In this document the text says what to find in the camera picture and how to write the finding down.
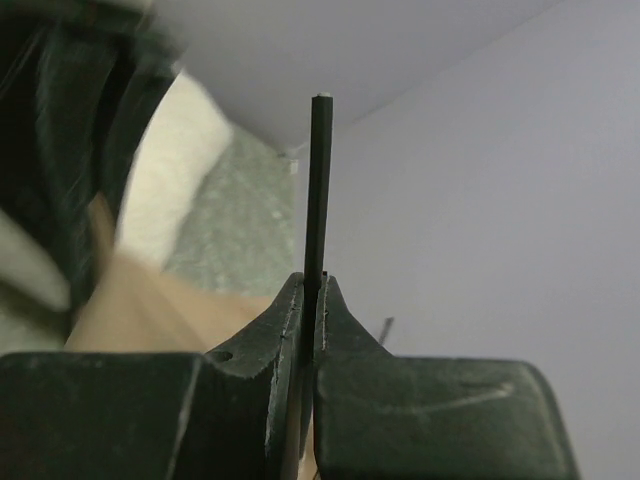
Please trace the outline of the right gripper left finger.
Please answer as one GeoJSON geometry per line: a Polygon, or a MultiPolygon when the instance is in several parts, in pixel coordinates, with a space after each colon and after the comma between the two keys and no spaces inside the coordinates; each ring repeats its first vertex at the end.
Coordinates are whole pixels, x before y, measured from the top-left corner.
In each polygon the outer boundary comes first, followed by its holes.
{"type": "Polygon", "coordinates": [[[5,479],[293,479],[302,278],[207,353],[1,359],[5,479]]]}

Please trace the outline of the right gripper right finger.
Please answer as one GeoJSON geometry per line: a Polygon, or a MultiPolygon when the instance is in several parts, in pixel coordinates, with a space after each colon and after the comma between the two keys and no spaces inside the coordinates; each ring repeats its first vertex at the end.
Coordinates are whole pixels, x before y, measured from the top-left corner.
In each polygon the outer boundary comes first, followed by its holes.
{"type": "Polygon", "coordinates": [[[314,339],[324,479],[576,479],[551,386],[523,361],[400,357],[324,279],[314,339]]]}

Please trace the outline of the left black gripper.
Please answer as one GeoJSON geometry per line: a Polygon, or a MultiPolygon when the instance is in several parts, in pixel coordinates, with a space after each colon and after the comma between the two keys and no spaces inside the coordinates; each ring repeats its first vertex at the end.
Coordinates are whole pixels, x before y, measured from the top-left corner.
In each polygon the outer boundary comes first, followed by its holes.
{"type": "Polygon", "coordinates": [[[119,213],[174,60],[153,11],[107,1],[1,5],[1,206],[51,257],[72,306],[95,285],[88,206],[102,194],[119,213]]]}

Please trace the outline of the tan fabric pet tent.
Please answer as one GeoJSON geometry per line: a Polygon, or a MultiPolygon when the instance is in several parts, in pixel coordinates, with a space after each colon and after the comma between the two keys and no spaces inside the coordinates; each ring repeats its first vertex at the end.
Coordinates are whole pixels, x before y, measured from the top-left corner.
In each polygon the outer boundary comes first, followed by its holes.
{"type": "Polygon", "coordinates": [[[97,284],[81,307],[69,352],[207,352],[262,314],[271,297],[208,292],[115,247],[105,197],[88,206],[97,284]]]}

